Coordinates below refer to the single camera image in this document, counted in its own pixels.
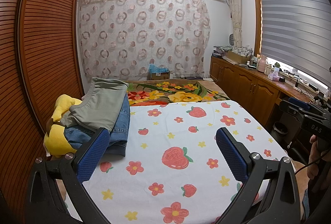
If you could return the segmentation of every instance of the circle pattern curtain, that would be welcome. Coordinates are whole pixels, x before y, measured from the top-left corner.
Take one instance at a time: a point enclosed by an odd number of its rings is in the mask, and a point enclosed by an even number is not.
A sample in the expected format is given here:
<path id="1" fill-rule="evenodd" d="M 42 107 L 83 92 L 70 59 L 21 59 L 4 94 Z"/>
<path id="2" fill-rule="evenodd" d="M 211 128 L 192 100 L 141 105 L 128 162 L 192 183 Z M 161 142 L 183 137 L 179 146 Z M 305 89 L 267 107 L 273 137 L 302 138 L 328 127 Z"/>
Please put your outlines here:
<path id="1" fill-rule="evenodd" d="M 203 76 L 210 20 L 204 0 L 79 0 L 78 44 L 88 78 L 138 80 L 150 64 Z"/>

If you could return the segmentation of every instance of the human hand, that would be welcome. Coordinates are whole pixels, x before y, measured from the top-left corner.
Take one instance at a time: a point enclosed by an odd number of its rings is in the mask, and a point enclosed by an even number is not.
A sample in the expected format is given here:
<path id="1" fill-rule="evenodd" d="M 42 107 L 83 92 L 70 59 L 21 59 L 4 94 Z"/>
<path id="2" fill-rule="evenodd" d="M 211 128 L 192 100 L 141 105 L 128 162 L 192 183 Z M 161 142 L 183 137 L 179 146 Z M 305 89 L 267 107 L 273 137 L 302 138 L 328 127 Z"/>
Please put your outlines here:
<path id="1" fill-rule="evenodd" d="M 317 160 L 319 157 L 321 157 L 321 155 L 323 155 L 326 152 L 326 151 L 319 152 L 317 150 L 317 136 L 316 135 L 313 135 L 311 137 L 310 143 L 312 143 L 312 149 L 311 149 L 311 153 L 309 156 L 309 163 Z M 331 151 L 329 151 L 329 153 L 327 153 L 322 159 L 325 161 L 331 161 Z M 318 164 L 314 163 L 314 164 L 308 166 L 307 176 L 309 177 L 309 179 L 313 180 L 315 178 L 315 176 L 317 176 L 317 175 L 318 175 Z M 321 189 L 326 189 L 330 184 L 331 184 L 331 169 L 329 170 L 329 172 L 326 176 L 326 179 L 322 183 Z"/>

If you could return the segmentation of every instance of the wooden wardrobe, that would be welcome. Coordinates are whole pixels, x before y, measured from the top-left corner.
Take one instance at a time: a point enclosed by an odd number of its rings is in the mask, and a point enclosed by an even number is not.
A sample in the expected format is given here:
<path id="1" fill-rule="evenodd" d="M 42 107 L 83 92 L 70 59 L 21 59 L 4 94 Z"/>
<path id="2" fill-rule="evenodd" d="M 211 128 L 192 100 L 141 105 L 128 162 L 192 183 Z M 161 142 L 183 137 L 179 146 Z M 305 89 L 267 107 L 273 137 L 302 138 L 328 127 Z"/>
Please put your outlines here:
<path id="1" fill-rule="evenodd" d="M 45 156 L 43 137 L 55 100 L 83 95 L 76 3 L 0 0 L 0 188 L 19 223 L 30 169 Z"/>

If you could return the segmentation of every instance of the pink bottle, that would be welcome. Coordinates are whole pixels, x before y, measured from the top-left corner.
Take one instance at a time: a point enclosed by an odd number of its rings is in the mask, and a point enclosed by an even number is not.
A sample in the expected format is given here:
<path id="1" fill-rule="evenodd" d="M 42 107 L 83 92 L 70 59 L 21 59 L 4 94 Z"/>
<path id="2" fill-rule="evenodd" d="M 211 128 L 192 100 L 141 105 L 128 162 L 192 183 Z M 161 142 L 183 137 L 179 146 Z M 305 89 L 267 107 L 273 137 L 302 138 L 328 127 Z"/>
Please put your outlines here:
<path id="1" fill-rule="evenodd" d="M 259 72 L 264 72 L 265 66 L 267 64 L 266 60 L 267 60 L 267 56 L 262 55 L 261 60 L 259 61 L 259 66 L 258 66 Z"/>

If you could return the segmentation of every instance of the white bedsheet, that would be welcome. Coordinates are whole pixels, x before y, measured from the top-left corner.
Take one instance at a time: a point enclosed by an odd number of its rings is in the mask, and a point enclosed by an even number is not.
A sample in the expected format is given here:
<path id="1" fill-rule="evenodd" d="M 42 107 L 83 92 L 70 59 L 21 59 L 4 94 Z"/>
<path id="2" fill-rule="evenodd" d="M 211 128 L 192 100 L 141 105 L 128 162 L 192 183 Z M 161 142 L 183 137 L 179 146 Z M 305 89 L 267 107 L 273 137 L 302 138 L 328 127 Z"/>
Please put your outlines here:
<path id="1" fill-rule="evenodd" d="M 130 109 L 126 157 L 105 154 L 91 179 L 84 182 L 112 224 L 214 222 L 240 187 L 216 145 L 214 136 L 220 127 L 227 127 L 250 152 L 265 159 L 286 156 L 234 101 Z M 258 200 L 267 183 L 263 182 Z M 68 196 L 66 203 L 71 215 L 79 219 Z"/>

